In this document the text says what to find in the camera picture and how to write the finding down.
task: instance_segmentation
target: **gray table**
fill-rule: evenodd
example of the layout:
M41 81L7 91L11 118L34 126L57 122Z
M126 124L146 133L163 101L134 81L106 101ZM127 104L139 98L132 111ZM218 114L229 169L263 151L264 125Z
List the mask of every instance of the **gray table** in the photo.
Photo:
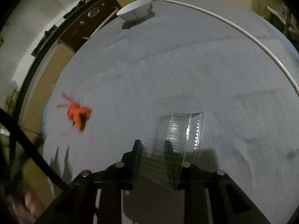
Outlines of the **gray table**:
M178 1L253 34L299 82L298 53L258 15L222 0ZM62 71L48 103L44 158L70 182L81 170L119 161L135 139L150 138L157 114L189 107L204 112L199 167L224 169L271 223L286 223L299 204L299 98L290 82L229 25L164 1L154 2L153 11L131 28L113 20ZM64 102L61 92L92 108L84 132L72 126L66 109L56 109ZM124 204L141 213L124 207L124 222L166 223L166 215L169 223L182 223L183 195L157 186L146 194L149 185L124 193Z

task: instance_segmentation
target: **brown wooden door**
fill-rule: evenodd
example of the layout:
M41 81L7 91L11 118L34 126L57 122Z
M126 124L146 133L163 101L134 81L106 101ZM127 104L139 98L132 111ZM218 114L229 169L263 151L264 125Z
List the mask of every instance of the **brown wooden door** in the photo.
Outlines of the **brown wooden door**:
M117 0L101 0L80 16L60 37L60 40L77 52L86 42L83 37L90 37L98 26L116 8L121 9ZM115 14L107 23L117 18Z

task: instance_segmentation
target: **orange object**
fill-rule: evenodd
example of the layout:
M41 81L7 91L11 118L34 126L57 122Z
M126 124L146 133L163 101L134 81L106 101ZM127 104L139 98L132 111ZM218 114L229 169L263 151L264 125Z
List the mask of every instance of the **orange object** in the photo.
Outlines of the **orange object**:
M57 105L57 108L68 107L68 118L73 122L73 125L75 125L79 131L83 131L85 128L85 123L87 120L89 120L92 110L86 106L82 107L80 103L75 101L72 96L69 97L65 93L61 93L61 96L68 100L71 104Z

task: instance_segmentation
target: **transparent plastic cup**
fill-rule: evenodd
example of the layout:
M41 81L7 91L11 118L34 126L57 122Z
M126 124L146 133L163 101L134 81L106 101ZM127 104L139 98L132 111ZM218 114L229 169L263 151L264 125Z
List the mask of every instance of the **transparent plastic cup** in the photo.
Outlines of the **transparent plastic cup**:
M140 174L176 190L182 162L198 162L202 122L203 113L162 116L154 139L144 144Z

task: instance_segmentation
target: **white tube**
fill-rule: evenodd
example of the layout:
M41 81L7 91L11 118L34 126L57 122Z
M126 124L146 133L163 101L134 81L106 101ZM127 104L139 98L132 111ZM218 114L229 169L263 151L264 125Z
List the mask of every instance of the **white tube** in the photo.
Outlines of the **white tube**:
M279 61L279 59L262 43L260 42L257 38L255 38L252 34L248 33L246 30L242 29L240 26L234 24L233 22L227 20L224 17L221 17L215 13L212 13L208 10L202 9L200 7L196 7L187 3L182 3L182 2L177 2L177 1L173 1L173 0L164 0L165 2L170 2L170 3L175 3L178 5L182 5L185 7L189 7L198 11L201 11L203 13L209 14L223 22L225 22L226 24L232 26L233 28L235 28L236 30L240 31L242 34L244 34L245 36L247 36L249 39L251 39L254 43L256 43L264 52L266 52L272 60L274 60L274 62L278 65L278 67L282 70L282 72L286 75L287 79L290 81L290 83L292 84L293 88L295 89L298 97L299 97L299 87L297 85L297 83L295 82L294 78L292 77L292 75L288 72L288 70L284 67L284 65Z

